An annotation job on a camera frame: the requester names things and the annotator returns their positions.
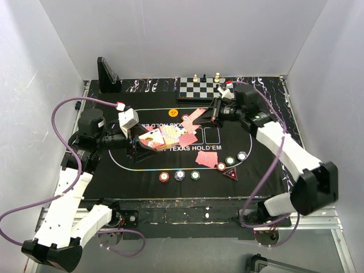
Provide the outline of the red playing card box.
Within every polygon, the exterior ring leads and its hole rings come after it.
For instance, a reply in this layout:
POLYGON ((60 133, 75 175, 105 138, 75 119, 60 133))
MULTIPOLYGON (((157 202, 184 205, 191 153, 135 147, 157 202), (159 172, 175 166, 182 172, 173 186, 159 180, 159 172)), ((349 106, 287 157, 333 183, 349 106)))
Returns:
POLYGON ((159 128, 151 130, 142 135, 139 135, 138 138, 145 146, 148 146, 156 150, 165 146, 166 144, 162 132, 160 131, 159 128))

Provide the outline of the red chips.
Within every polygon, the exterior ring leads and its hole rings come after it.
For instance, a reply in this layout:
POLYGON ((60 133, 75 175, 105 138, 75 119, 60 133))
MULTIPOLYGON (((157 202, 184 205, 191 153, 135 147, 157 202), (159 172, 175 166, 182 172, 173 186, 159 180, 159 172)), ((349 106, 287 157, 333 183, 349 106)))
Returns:
POLYGON ((189 115, 188 114, 184 114, 181 119, 182 121, 186 121, 188 119, 189 115))
POLYGON ((217 164, 217 169, 219 170, 219 171, 224 171, 224 170, 226 170, 226 165, 225 165, 225 163, 223 163, 223 162, 218 162, 218 164, 217 164))

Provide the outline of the red poker chip stack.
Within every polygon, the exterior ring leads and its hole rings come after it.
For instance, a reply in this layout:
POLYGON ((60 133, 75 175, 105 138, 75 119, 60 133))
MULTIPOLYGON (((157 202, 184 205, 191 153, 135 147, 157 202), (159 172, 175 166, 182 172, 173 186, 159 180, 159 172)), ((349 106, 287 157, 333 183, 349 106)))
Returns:
POLYGON ((162 182, 162 183, 168 182, 169 181, 169 174, 168 174, 168 172, 162 172, 159 175, 159 181, 162 182))

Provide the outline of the yellow big blind button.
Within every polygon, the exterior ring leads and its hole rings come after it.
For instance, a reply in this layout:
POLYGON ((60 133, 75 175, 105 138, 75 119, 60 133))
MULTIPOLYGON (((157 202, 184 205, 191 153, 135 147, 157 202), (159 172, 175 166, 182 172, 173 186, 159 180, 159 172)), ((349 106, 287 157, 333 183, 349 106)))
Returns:
POLYGON ((170 117, 177 117, 177 116, 178 116, 178 114, 179 114, 179 111, 178 111, 177 109, 170 109, 170 110, 168 111, 168 115, 169 115, 170 117))

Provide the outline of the blue poker chip stack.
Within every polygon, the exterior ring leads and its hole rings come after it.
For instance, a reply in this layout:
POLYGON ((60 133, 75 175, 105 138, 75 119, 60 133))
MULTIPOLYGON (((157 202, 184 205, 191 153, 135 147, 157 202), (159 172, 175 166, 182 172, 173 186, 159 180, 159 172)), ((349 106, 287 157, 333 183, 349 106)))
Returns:
POLYGON ((175 172, 175 180, 182 181, 185 178, 185 172, 183 170, 178 170, 175 172))

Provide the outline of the green chips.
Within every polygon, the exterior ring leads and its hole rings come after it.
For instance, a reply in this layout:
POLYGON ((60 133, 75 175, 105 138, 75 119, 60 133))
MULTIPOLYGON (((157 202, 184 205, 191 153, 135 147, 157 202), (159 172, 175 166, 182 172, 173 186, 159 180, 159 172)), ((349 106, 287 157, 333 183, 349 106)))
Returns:
POLYGON ((232 156, 227 156, 225 158, 225 163, 229 166, 232 166, 235 164, 235 159, 232 156))

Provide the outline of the green poker chip stack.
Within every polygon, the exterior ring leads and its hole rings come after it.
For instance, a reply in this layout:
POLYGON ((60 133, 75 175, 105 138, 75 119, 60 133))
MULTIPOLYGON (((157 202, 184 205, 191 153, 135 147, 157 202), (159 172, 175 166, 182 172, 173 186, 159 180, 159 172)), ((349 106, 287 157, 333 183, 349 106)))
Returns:
POLYGON ((199 180, 201 176, 199 171, 192 171, 190 177, 192 180, 199 180))

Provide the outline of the black triangular all-in marker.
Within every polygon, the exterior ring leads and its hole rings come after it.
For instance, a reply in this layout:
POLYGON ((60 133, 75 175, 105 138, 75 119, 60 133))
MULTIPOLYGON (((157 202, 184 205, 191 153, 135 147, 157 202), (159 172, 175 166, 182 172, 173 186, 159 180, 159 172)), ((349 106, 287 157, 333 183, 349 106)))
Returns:
POLYGON ((237 170, 236 170, 236 168, 235 168, 235 167, 233 167, 233 168, 231 168, 231 169, 226 170, 226 171, 223 173, 223 175, 225 175, 225 176, 227 176, 228 178, 233 179, 233 180, 235 180, 235 181, 237 181, 237 180, 238 180, 238 178, 237 178, 237 170))

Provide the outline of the red-backed playing card deck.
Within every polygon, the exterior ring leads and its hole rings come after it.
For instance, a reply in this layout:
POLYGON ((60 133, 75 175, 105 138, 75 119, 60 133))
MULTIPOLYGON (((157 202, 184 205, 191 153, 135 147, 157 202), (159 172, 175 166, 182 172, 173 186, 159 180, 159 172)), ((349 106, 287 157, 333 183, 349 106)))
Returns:
POLYGON ((163 144, 163 145, 158 146, 156 149, 157 149, 158 151, 163 151, 163 150, 170 149, 171 147, 174 147, 174 146, 175 146, 175 144, 174 144, 174 143, 165 143, 165 144, 163 144))

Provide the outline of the dealt red-backed playing card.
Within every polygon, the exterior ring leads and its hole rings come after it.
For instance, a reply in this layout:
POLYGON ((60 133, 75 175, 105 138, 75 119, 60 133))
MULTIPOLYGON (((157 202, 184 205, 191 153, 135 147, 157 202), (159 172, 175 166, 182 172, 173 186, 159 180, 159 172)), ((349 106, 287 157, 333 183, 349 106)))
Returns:
POLYGON ((209 153, 209 167, 214 168, 218 164, 218 155, 216 152, 209 153))

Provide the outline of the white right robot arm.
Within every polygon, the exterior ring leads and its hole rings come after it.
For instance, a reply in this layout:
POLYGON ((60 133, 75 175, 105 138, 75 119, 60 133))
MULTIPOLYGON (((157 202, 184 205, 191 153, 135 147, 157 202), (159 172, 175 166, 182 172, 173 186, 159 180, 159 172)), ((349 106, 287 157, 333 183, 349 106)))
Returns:
POLYGON ((296 212, 307 216, 338 200, 338 168, 307 152, 287 133, 285 124, 274 108, 265 110, 260 99, 264 95, 253 86, 238 82, 233 92, 231 83, 218 86, 220 97, 213 100, 208 121, 221 127, 224 121, 238 121, 242 128, 268 148, 275 159, 261 182, 269 177, 277 162, 281 162, 295 181, 290 192, 260 202, 258 221, 272 225, 278 216, 296 212))

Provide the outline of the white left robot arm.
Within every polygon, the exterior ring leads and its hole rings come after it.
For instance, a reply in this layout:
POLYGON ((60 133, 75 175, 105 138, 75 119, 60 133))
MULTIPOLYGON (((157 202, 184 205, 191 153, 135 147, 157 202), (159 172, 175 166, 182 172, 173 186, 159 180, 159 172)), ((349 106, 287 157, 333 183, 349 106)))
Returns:
POLYGON ((77 131, 69 140, 62 140, 67 150, 61 163, 57 190, 49 201, 48 212, 39 230, 33 239, 24 241, 21 248, 22 253, 39 264, 72 272, 79 264, 84 246, 102 227, 120 228, 129 223, 119 202, 107 198, 97 201, 85 217, 77 224, 73 223, 100 161, 99 151, 126 146, 156 151, 131 133, 133 127, 148 132, 139 124, 138 113, 121 102, 113 106, 119 112, 114 130, 106 129, 102 110, 86 109, 78 119, 77 131))

